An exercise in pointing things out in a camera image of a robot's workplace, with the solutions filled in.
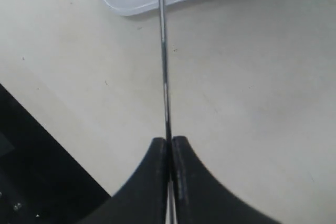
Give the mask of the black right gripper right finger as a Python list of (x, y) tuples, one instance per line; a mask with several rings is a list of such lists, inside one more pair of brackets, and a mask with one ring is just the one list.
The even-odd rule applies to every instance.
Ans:
[(224, 187), (185, 136), (174, 137), (171, 149), (178, 223), (278, 223)]

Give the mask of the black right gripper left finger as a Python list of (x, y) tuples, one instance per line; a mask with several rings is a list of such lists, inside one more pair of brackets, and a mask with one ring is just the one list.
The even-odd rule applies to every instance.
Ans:
[(167, 142), (157, 137), (127, 182), (83, 222), (165, 223), (167, 184)]

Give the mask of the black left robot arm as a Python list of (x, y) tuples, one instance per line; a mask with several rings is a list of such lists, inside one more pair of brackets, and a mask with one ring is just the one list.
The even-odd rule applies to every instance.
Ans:
[(110, 196), (1, 88), (1, 223), (165, 223), (166, 208), (164, 139)]

